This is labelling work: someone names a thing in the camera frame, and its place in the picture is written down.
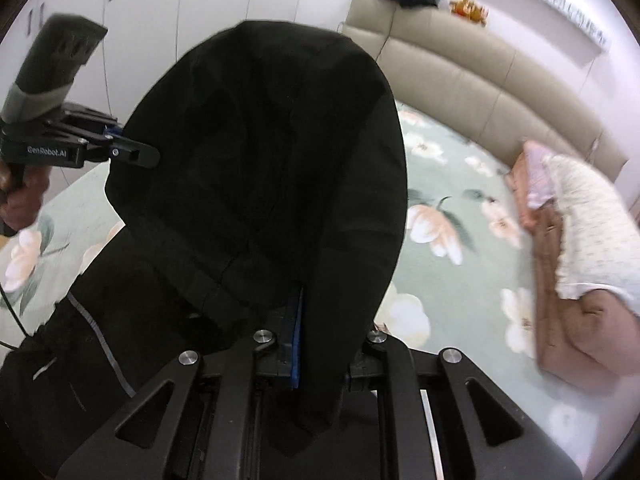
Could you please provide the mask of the person's left hand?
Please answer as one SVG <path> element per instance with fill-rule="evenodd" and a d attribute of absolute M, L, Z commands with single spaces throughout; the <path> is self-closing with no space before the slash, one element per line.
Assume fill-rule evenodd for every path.
<path fill-rule="evenodd" d="M 1 163 L 1 191 L 6 194 L 1 203 L 1 220 L 11 230 L 21 231 L 36 221 L 50 185 L 50 173 L 49 166 L 27 166 L 18 183 L 10 167 Z"/>

